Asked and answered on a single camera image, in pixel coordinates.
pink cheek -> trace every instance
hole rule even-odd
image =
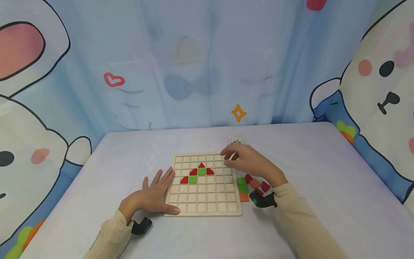
[[[372,72],[372,65],[368,59],[361,60],[358,64],[358,72],[362,76],[369,76]]]
[[[410,148],[411,153],[413,153],[414,155],[414,138],[410,139],[410,141],[408,142],[408,146]]]
[[[41,164],[43,161],[45,161],[49,154],[50,151],[47,148],[37,149],[31,155],[31,163],[34,165]]]

cartoon bunny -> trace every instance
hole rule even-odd
[[[342,77],[310,97],[414,216],[414,0],[404,0],[365,34]]]
[[[69,144],[12,99],[48,75],[69,48],[66,29],[46,1],[14,0],[0,9],[0,246],[45,201],[63,165],[81,166],[91,154],[87,137]]]

hand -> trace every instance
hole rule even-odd
[[[173,181],[175,174],[173,168],[170,167],[161,178],[162,170],[160,169],[150,186],[148,186],[148,177],[145,177],[142,182],[142,190],[131,193],[119,206],[119,211],[124,215],[127,222],[130,222],[132,216],[139,210],[179,214],[179,208],[164,202],[164,194]]]
[[[288,182],[283,172],[275,164],[249,145],[230,144],[220,152],[220,155],[224,156],[225,166],[262,177],[272,187],[278,187]]]

wooden puzzle board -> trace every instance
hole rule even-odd
[[[241,216],[236,172],[224,166],[217,153],[175,155],[176,176],[166,203],[181,209],[165,216]]]

white table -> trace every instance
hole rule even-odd
[[[120,201],[144,176],[178,153],[218,152],[227,136],[249,144],[284,170],[350,258],[414,256],[414,223],[354,148],[329,123],[108,133],[21,259],[77,259]],[[294,258],[271,208],[242,203],[241,217],[164,217],[133,238],[121,258]]]

